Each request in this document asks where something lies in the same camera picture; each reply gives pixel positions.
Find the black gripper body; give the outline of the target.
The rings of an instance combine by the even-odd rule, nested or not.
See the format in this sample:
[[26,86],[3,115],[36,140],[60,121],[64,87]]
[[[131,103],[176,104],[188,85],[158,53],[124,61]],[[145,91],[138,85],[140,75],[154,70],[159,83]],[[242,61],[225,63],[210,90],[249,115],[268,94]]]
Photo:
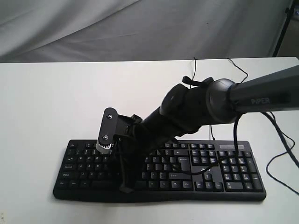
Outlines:
[[113,114],[112,131],[112,173],[135,175],[147,155],[173,138],[173,123],[159,113],[145,119]]

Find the grey black piper robot arm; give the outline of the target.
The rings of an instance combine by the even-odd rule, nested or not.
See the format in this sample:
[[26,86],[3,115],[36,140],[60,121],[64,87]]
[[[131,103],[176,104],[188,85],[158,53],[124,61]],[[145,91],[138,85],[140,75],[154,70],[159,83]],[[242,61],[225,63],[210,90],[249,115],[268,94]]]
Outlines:
[[133,191],[141,163],[152,151],[177,136],[202,126],[233,124],[242,115],[295,111],[299,108],[299,68],[294,66],[244,83],[209,77],[201,82],[184,77],[147,118],[129,117],[116,145],[122,175],[121,192]]

